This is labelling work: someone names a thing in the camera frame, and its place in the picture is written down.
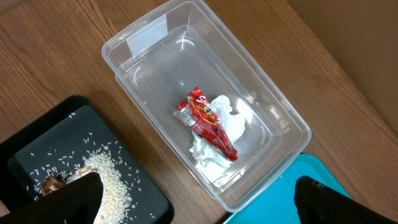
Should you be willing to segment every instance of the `white rice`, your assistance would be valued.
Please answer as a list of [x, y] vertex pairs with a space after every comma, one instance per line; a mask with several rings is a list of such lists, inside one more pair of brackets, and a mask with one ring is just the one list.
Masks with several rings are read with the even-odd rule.
[[[93, 154], [86, 159], [85, 166], [97, 168], [104, 185], [102, 203], [94, 224], [122, 223], [126, 209], [130, 207], [132, 199], [127, 192], [127, 186], [120, 180], [121, 174], [115, 169], [110, 151]], [[67, 183], [77, 178], [73, 175], [67, 180]]]

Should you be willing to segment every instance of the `clear plastic container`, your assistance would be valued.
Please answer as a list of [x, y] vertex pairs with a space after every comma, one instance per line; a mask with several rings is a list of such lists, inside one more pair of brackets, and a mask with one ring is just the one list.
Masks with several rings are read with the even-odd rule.
[[[116, 79], [206, 191], [229, 212], [263, 192], [302, 152], [311, 130], [214, 12], [201, 0], [171, 0], [104, 44]], [[226, 95], [245, 114], [239, 159], [210, 182], [196, 167], [191, 130], [173, 116], [196, 86]]]

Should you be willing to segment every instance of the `teal plastic tray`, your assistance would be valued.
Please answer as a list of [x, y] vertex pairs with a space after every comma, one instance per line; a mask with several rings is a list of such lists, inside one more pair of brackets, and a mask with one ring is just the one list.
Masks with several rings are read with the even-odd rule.
[[299, 224], [300, 219], [294, 205], [294, 187], [296, 180], [303, 175], [307, 175], [349, 197], [321, 161], [314, 156], [301, 154], [267, 190], [242, 211], [232, 214], [224, 224]]

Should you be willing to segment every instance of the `red candy wrapper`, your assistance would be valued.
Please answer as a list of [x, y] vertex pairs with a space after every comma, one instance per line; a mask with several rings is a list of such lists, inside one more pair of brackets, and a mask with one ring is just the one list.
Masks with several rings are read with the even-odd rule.
[[231, 161], [238, 159], [237, 152], [221, 126], [217, 114], [198, 87], [181, 101], [177, 109], [180, 119], [194, 132], [220, 149]]

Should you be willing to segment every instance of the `black plastic tray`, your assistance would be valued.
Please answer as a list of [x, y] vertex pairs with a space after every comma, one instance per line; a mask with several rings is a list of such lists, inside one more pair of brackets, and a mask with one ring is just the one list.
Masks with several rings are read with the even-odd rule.
[[[130, 187], [134, 208], [129, 208], [128, 216], [136, 223], [170, 223], [174, 216], [172, 204], [82, 96], [66, 99], [0, 144], [0, 170], [4, 174], [0, 199], [11, 212], [31, 203], [34, 197], [41, 197], [33, 188], [35, 179], [42, 182], [47, 170], [55, 173], [53, 167], [74, 173], [74, 164], [83, 166], [83, 156], [89, 157], [87, 151], [96, 151], [100, 146], [102, 151], [108, 146], [115, 161], [120, 161], [119, 157], [123, 160], [115, 168]], [[130, 222], [134, 223], [130, 219], [123, 221]]]

